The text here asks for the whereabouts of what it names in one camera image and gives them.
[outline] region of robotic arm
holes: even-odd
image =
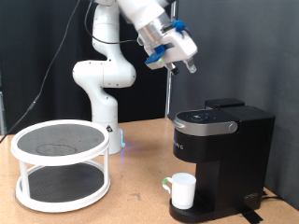
[[[105,42],[120,41],[120,9],[139,33],[138,43],[149,57],[151,69],[166,67],[178,73],[174,62],[184,61],[191,73],[196,71],[192,56],[197,47],[183,22],[172,23],[164,11],[173,0],[95,0],[99,4],[93,18],[93,36]],[[75,65],[73,78],[87,92],[93,113],[93,122],[109,132],[109,154],[123,147],[122,129],[118,126],[118,102],[105,93],[104,88],[124,88],[134,84],[134,67],[121,53],[120,44],[105,44],[93,38],[93,47],[107,56],[106,61],[84,61]]]

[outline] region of coffee maker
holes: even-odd
[[[272,114],[236,99],[178,113],[174,154],[196,163],[196,189],[190,209],[177,209],[170,199],[170,215],[196,223],[260,208],[274,122]]]

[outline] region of green mug handle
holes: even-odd
[[[164,180],[162,181],[162,186],[163,186],[163,188],[166,189],[166,190],[168,190],[168,192],[169,192],[169,194],[170,194],[170,193],[171,193],[171,190],[170,190],[170,188],[166,185],[167,182],[172,183],[172,178],[170,178],[170,177],[166,177],[166,178],[164,178]]]

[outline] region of wooden table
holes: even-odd
[[[15,188],[20,177],[18,160],[10,152],[10,135],[0,145],[0,223],[178,223],[168,212],[169,194],[162,187],[164,177],[187,172],[195,164],[173,155],[174,127],[169,119],[122,123],[126,147],[109,156],[111,187],[99,202],[74,212],[46,214],[18,204]],[[103,164],[103,157],[95,159]],[[256,211],[263,224],[298,224],[299,213],[283,201],[267,200]],[[241,215],[209,223],[249,224]]]

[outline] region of power cord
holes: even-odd
[[[268,199],[278,199],[278,200],[283,200],[283,198],[279,197],[279,196],[273,196],[273,197],[262,197],[261,202],[268,200]]]
[[[124,40],[124,41],[120,41],[120,42],[106,42],[106,41],[99,40],[98,38],[94,37],[93,34],[91,34],[91,32],[90,32],[90,31],[88,30],[88,28],[87,28],[87,17],[88,17],[88,14],[90,13],[91,6],[92,6],[93,1],[94,1],[94,0],[91,0],[91,3],[90,3],[90,5],[89,5],[88,8],[87,8],[87,11],[86,11],[86,14],[85,14],[85,21],[84,21],[84,25],[85,25],[86,32],[87,32],[93,39],[97,40],[98,42],[104,43],[104,44],[123,44],[123,43],[128,43],[128,42],[137,42],[137,40]]]
[[[18,120],[18,122],[16,122],[16,123],[15,123],[15,124],[8,130],[7,134],[4,135],[4,136],[2,137],[2,139],[0,140],[0,144],[1,144],[1,143],[3,142],[3,140],[4,140],[4,139],[5,139],[5,138],[6,138],[6,137],[7,137],[7,136],[8,136],[8,135],[15,129],[15,127],[17,127],[17,125],[18,125],[18,124],[19,124],[19,123],[26,117],[26,115],[29,113],[29,111],[32,110],[32,109],[34,108],[34,106],[36,105],[36,102],[37,102],[37,100],[39,99],[39,96],[41,95],[41,93],[42,93],[42,91],[43,91],[43,89],[44,89],[44,85],[45,85],[46,79],[47,79],[47,77],[48,77],[50,68],[52,67],[52,64],[54,63],[55,59],[57,58],[57,55],[59,54],[59,52],[60,52],[60,50],[61,50],[61,48],[62,48],[62,46],[63,46],[63,44],[64,44],[64,41],[65,41],[65,38],[66,38],[66,35],[67,35],[67,31],[68,31],[69,24],[70,24],[70,22],[71,22],[71,20],[72,20],[72,18],[73,18],[73,16],[74,16],[76,10],[77,10],[77,7],[78,7],[79,2],[80,2],[80,0],[77,1],[77,4],[76,4],[76,6],[75,6],[75,8],[74,8],[74,10],[73,10],[73,12],[72,12],[72,15],[71,15],[71,17],[70,17],[69,20],[68,20],[68,23],[67,23],[67,25],[66,25],[66,29],[65,29],[65,33],[64,33],[64,38],[63,38],[63,40],[62,40],[62,42],[61,42],[59,48],[57,49],[54,58],[52,59],[50,65],[49,65],[49,68],[48,68],[48,70],[47,70],[47,72],[46,72],[46,75],[45,75],[45,77],[44,77],[43,83],[42,83],[42,85],[41,85],[41,87],[40,87],[39,94],[38,94],[37,97],[34,99],[34,101],[30,104],[30,106],[28,107],[27,111],[26,111],[26,112],[24,113],[24,115]]]

